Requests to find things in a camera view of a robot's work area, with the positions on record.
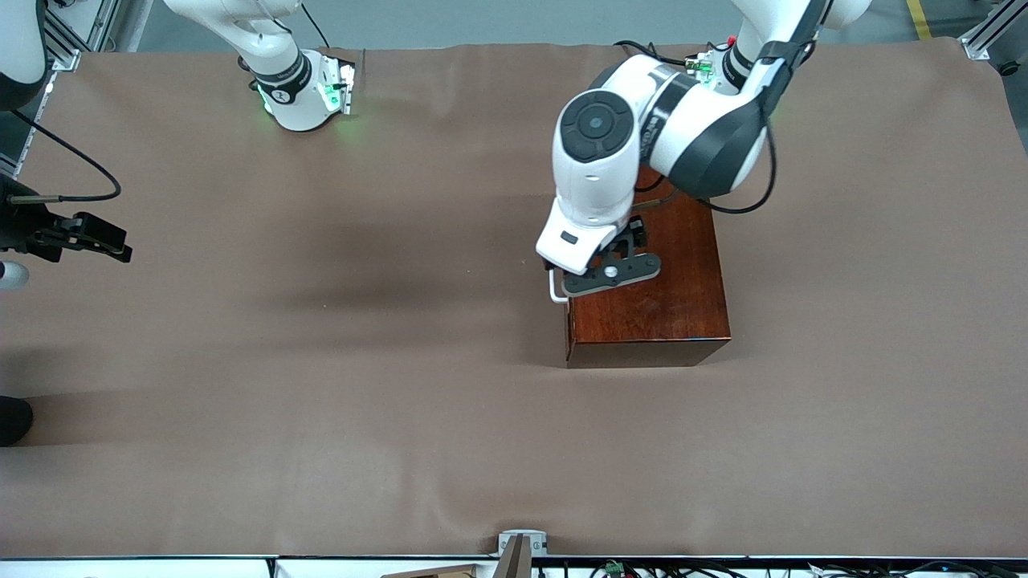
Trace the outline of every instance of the black circular joint cover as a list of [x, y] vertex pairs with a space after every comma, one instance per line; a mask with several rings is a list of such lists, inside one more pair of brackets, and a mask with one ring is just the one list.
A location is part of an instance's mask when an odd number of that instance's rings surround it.
[[564, 152], [579, 162], [612, 156], [631, 138], [635, 119], [625, 99], [592, 91], [572, 101], [560, 118]]

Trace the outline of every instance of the yellow tape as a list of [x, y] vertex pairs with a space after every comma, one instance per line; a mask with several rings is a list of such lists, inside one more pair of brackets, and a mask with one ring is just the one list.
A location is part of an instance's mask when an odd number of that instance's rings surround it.
[[917, 30], [917, 37], [921, 40], [931, 38], [931, 31], [928, 30], [928, 21], [924, 17], [924, 8], [921, 0], [907, 0], [907, 8], [910, 10], [910, 17], [914, 20], [914, 29]]

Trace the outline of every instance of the brown wooden block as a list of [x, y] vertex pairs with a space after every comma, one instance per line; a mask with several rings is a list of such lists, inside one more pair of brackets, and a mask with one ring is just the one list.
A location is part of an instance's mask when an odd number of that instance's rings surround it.
[[[655, 182], [639, 171], [639, 187]], [[664, 182], [636, 201], [663, 198]], [[731, 339], [710, 210], [678, 194], [639, 213], [647, 251], [660, 256], [650, 281], [576, 297], [567, 305], [567, 367], [692, 366]]]

